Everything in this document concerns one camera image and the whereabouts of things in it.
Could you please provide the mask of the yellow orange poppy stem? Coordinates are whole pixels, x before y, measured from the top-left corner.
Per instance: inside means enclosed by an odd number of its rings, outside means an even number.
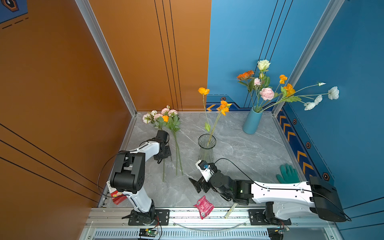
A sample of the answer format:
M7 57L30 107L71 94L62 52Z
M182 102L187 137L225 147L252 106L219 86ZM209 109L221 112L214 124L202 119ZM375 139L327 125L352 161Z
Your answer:
M278 87L280 87L280 91L278 92L278 89L274 90L274 92L275 92L275 98L274 99L277 99L279 97L281 97L281 99L279 101L275 102L275 104L283 103L283 102L286 102L287 100L289 102L292 102L292 101L295 102L296 101L295 97L294 97L294 94L295 94L296 90L294 89L294 87L291 84L286 84L287 81L288 81L288 77L287 76L285 76L285 75L280 75L279 76ZM263 111L265 111L265 110L269 109L270 107L274 106L274 105L268 106L268 103L270 103L272 100L266 101L266 103L262 106L263 107Z

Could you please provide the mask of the white pink peony stem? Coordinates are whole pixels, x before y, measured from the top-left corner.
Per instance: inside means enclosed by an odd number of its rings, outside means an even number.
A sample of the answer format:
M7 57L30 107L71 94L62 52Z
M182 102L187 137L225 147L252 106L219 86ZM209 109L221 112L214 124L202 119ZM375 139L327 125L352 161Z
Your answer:
M310 86L301 88L301 89L297 90L294 94L294 97L296 100L295 102L294 101L289 102L287 100L286 102L283 102L283 103L299 102L299 103L303 104L305 111L309 111L309 110L314 109L317 105L319 105L319 103L323 100L324 96L328 97L328 99L331 101L337 100L340 96L340 90L337 86L330 88L326 93L320 93L320 94L303 94L302 93L302 91L307 90L309 88L322 87L325 85L326 85L326 83L324 83L324 82L318 82L314 85L310 85ZM268 106L274 105L273 107L275 107L276 105L280 104L280 103L275 104L275 102L279 101L280 99L281 99L281 97L272 100L270 103L268 103Z

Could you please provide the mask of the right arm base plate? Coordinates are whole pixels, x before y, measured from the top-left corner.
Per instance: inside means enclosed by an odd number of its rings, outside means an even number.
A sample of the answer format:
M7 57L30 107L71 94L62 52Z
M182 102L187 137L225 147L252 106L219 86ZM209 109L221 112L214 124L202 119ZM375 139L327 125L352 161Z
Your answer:
M248 210L249 219L252 226L261 226L261 225L284 225L290 226L292 224L291 220L280 220L275 217L275 214L267 209L250 209Z

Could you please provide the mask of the pink ranunculus stem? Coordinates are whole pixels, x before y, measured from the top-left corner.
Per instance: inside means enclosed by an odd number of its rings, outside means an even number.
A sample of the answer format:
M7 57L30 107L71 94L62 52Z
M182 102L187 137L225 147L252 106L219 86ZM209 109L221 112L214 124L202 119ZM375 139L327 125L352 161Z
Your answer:
M275 98L275 92L270 87L270 77L263 77L261 79L254 79L254 90L256 94L256 101L253 105L253 110L256 113L263 111L262 104L265 101L270 101Z

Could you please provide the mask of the orange gerbera daisy stem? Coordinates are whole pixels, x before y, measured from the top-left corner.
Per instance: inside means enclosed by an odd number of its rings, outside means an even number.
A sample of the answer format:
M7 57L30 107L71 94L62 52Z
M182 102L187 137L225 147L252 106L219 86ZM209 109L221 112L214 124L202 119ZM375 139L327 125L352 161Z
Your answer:
M251 96L251 100L254 100L254 88L255 88L255 72L250 70L243 74L238 75L237 77L238 83L245 86L247 88L248 93Z

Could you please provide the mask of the cream white rose stem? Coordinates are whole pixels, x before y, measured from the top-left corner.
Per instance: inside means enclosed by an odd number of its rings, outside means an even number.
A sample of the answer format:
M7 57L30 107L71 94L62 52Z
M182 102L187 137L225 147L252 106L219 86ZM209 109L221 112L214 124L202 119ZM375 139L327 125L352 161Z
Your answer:
M254 90L257 94L257 100L256 105L254 106L254 110L259 113L261 111L260 107L260 98L261 98L261 91L263 88L267 88L270 85L270 77L266 75L266 72L269 71L271 63L269 60L261 60L258 61L258 70L259 70L259 77L255 79L254 82Z

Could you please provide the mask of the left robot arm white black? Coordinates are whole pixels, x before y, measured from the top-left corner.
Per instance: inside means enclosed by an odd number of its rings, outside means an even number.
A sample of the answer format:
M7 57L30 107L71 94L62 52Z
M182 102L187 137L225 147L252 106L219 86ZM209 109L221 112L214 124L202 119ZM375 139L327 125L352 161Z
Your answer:
M157 135L144 141L139 147L117 154L110 176L110 186L127 197L134 209L123 219L130 225L152 225L160 223L154 201L144 189L146 161L150 158L159 163L171 156L168 146L169 134L159 130Z

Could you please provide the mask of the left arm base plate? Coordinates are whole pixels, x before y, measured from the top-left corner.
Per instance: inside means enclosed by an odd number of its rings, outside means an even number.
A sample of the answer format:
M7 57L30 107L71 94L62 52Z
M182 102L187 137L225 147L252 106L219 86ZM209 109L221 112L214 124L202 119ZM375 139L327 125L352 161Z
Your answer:
M170 210L155 209L148 213L138 213L132 210L128 216L125 216L125 218L129 220L129 226L155 226L158 223L160 223L161 226L168 226Z

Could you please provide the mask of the teal ceramic vase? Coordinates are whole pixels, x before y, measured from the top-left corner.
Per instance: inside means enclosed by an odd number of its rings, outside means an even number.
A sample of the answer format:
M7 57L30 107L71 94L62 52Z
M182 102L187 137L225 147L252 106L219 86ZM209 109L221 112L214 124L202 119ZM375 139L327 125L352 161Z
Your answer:
M255 108L251 108L244 124L243 124L243 131L248 134L248 135L252 135L254 134L257 129L258 129L258 126L260 124L260 121L261 121L261 118L262 118L262 114L263 113L258 113L255 111Z

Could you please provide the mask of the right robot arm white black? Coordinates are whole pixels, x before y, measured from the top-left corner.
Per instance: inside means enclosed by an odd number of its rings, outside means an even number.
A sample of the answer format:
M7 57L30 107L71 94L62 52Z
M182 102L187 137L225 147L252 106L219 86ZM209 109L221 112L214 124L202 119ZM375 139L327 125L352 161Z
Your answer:
M233 180L221 171L202 171L199 180L190 182L200 193L213 190L224 200L241 206L265 204L262 216L266 223L278 225L291 218L318 216L328 222L345 222L337 189L318 177L294 184L267 184L252 180Z

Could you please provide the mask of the clear glass vase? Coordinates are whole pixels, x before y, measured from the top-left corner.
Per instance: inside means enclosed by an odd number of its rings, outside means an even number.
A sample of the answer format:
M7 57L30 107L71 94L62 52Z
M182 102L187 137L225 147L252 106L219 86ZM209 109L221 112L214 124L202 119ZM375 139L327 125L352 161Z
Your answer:
M203 134L198 139L198 144L200 146L200 152L198 154L198 160L206 161L207 163L212 163L214 161L214 147L217 144L217 140L214 136L210 134Z

